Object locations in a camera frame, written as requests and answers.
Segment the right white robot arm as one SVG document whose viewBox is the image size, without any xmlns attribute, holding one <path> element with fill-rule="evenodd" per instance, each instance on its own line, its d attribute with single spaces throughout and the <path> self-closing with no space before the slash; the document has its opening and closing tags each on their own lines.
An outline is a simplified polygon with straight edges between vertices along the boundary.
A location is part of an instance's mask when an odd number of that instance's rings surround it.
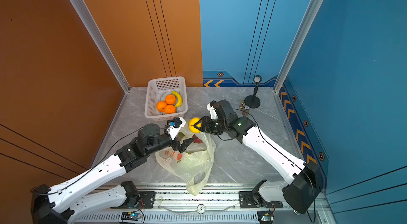
<svg viewBox="0 0 407 224">
<path fill-rule="evenodd" d="M 323 190 L 323 177 L 318 164 L 306 162 L 284 150 L 259 127 L 253 115 L 238 116 L 227 100 L 212 101 L 207 105 L 209 116 L 192 122 L 191 126 L 201 132 L 221 136 L 227 133 L 257 152 L 283 178 L 281 183 L 266 179 L 252 190 L 255 205 L 268 208 L 273 201 L 286 202 L 299 214 L 305 214 L 315 205 Z"/>
</svg>

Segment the yellow lemon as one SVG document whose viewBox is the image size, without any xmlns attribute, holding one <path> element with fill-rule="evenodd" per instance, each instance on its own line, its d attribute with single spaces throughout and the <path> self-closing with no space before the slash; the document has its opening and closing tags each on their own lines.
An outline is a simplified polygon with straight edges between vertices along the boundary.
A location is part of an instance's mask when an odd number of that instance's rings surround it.
<svg viewBox="0 0 407 224">
<path fill-rule="evenodd" d="M 192 133 L 194 133 L 194 134 L 201 133 L 200 128 L 201 128 L 201 119 L 200 118 L 192 118 L 189 121 L 189 130 Z"/>
</svg>

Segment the translucent printed plastic bag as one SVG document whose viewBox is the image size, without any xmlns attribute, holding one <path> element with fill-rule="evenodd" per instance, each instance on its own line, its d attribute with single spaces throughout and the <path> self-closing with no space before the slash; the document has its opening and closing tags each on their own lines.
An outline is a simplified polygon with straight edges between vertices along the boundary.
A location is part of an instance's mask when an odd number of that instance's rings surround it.
<svg viewBox="0 0 407 224">
<path fill-rule="evenodd" d="M 169 173 L 181 178 L 186 182 L 186 190 L 197 196 L 207 184 L 215 162 L 216 144 L 208 133 L 194 134 L 189 130 L 189 121 L 183 127 L 178 136 L 182 143 L 188 138 L 199 138 L 203 143 L 192 143 L 183 153 L 167 147 L 155 154 L 157 162 Z"/>
</svg>

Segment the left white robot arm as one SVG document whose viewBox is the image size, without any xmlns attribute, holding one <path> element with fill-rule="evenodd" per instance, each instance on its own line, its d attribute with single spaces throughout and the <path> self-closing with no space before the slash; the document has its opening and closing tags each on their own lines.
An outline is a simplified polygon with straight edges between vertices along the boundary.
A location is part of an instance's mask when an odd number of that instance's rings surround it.
<svg viewBox="0 0 407 224">
<path fill-rule="evenodd" d="M 31 216 L 35 224 L 72 224 L 80 217 L 107 208 L 134 208 L 141 204 L 135 184 L 124 181 L 104 192 L 94 190 L 146 163 L 148 157 L 171 147 L 183 153 L 194 137 L 178 140 L 185 121 L 169 121 L 160 132 L 157 124 L 148 124 L 137 136 L 92 169 L 60 184 L 43 184 L 32 189 Z"/>
</svg>

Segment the orange mandarin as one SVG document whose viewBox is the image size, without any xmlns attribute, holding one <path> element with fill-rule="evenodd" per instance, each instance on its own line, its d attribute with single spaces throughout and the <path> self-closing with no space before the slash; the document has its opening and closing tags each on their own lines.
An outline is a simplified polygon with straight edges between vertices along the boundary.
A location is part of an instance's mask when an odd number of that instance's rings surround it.
<svg viewBox="0 0 407 224">
<path fill-rule="evenodd" d="M 166 106 L 167 106 L 167 103 L 166 103 L 165 101 L 159 101 L 159 102 L 157 102 L 157 104 L 156 104 L 156 109 L 157 109 L 159 112 L 165 112 Z"/>
<path fill-rule="evenodd" d="M 176 107 L 174 105 L 167 105 L 164 108 L 164 113 L 165 114 L 174 114 L 174 113 L 176 113 Z"/>
<path fill-rule="evenodd" d="M 177 102 L 177 99 L 176 99 L 176 97 L 175 97 L 173 94 L 169 94 L 169 95 L 167 95 L 167 96 L 165 97 L 165 102 L 166 102 L 168 105 L 175 105 L 176 102 Z"/>
</svg>

